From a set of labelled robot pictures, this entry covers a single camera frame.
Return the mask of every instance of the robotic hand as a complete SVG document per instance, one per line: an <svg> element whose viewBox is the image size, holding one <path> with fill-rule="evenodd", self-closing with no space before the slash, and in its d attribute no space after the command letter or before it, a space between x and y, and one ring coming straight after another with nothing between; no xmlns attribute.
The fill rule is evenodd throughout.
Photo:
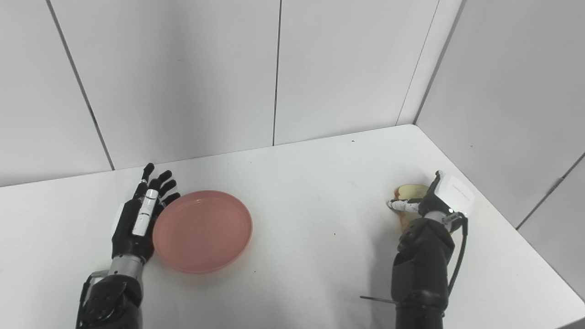
<svg viewBox="0 0 585 329"><path fill-rule="evenodd" d="M112 237L112 265L92 273L84 283L76 329L139 329L143 297L142 268L154 254L152 232L162 210L180 197L173 193L161 201L177 182L167 170L149 184L154 165L144 168L134 196L124 204Z"/></svg>
<svg viewBox="0 0 585 329"><path fill-rule="evenodd" d="M459 273L467 244L467 217L473 193L453 176L436 172L423 198L391 200L397 211L418 213L402 235L394 258L393 300L364 297L396 305L396 329L442 329L449 295ZM451 233L462 228L457 264L448 282L447 265L455 250Z"/></svg>

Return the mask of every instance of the pink plate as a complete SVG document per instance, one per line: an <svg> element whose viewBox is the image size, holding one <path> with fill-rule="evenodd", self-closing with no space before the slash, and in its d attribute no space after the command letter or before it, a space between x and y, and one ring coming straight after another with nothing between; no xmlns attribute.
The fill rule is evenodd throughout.
<svg viewBox="0 0 585 329"><path fill-rule="evenodd" d="M251 236L252 218L240 200L220 191L198 191L163 210L153 240L164 263L200 274L233 262Z"/></svg>

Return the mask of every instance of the white table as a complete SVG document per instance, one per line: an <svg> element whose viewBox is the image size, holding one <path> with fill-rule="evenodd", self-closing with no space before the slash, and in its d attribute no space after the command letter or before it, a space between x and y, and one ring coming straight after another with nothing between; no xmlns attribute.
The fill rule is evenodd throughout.
<svg viewBox="0 0 585 329"><path fill-rule="evenodd" d="M144 329L393 328L393 305L359 299L390 297L400 229L385 201L399 185L429 184L438 169L477 196L445 328L553 329L585 316L571 288L415 126L160 164L155 173L166 169L183 194L213 189L242 200L254 232L236 262L208 275L176 272L155 255L144 271ZM73 327L81 285L109 266L116 211L141 172L0 189L3 328Z"/></svg>

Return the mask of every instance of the white wall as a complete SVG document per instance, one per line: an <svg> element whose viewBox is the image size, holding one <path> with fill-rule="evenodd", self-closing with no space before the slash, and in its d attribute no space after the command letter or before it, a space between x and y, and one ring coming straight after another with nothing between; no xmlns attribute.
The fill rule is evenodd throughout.
<svg viewBox="0 0 585 329"><path fill-rule="evenodd" d="M0 2L0 186L109 170L44 1Z"/></svg>
<svg viewBox="0 0 585 329"><path fill-rule="evenodd" d="M444 1L450 12L441 7L433 26L438 44L422 57L429 75L458 2ZM437 4L283 0L275 143L395 125Z"/></svg>
<svg viewBox="0 0 585 329"><path fill-rule="evenodd" d="M585 150L583 13L467 1L417 122L513 225Z"/></svg>
<svg viewBox="0 0 585 329"><path fill-rule="evenodd" d="M581 297L585 297L583 197L581 161L518 230Z"/></svg>
<svg viewBox="0 0 585 329"><path fill-rule="evenodd" d="M114 166L272 145L274 0L53 0Z"/></svg>
<svg viewBox="0 0 585 329"><path fill-rule="evenodd" d="M52 4L120 169L410 123L460 1ZM0 2L15 51L0 75L0 183L108 170L49 7L25 0L13 15L17 3Z"/></svg>

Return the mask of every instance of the cable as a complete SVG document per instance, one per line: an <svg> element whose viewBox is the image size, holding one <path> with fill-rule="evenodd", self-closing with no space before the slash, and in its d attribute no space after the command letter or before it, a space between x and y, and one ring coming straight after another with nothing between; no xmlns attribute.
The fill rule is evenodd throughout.
<svg viewBox="0 0 585 329"><path fill-rule="evenodd" d="M457 279L457 275L459 274L461 262L463 261L463 254L465 253L465 246L467 245L467 217L463 217L461 229L463 231L463 240L461 241L461 248L459 248L459 256L457 257L457 264L455 264L455 270L453 270L453 275L451 276L451 280L449 281L449 295L451 295L451 290L453 290L453 285L455 284L455 280Z"/></svg>

